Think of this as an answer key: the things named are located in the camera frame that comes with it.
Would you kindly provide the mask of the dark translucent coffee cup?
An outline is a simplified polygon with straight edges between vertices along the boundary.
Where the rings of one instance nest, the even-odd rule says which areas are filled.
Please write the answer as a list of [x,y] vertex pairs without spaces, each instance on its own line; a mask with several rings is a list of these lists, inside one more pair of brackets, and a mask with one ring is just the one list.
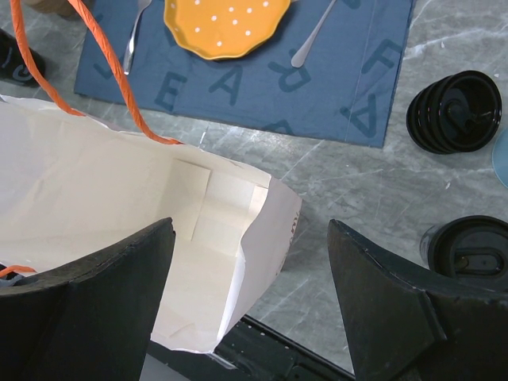
[[433,225],[429,229],[425,231],[423,236],[421,237],[420,244],[419,244],[419,252],[420,257],[426,267],[429,267],[429,246],[430,242],[433,239],[433,237],[436,235],[436,233],[441,228],[441,225]]

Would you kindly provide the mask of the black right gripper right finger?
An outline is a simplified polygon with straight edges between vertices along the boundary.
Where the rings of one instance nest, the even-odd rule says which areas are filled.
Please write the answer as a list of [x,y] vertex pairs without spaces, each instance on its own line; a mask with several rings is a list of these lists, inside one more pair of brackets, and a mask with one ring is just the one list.
[[356,379],[506,379],[506,288],[430,271],[342,221],[327,239]]

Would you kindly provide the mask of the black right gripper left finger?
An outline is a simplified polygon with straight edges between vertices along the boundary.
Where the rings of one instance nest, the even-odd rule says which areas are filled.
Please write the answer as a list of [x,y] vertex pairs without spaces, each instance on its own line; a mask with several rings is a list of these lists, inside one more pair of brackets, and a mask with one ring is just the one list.
[[139,379],[174,246],[165,218],[3,287],[2,379]]

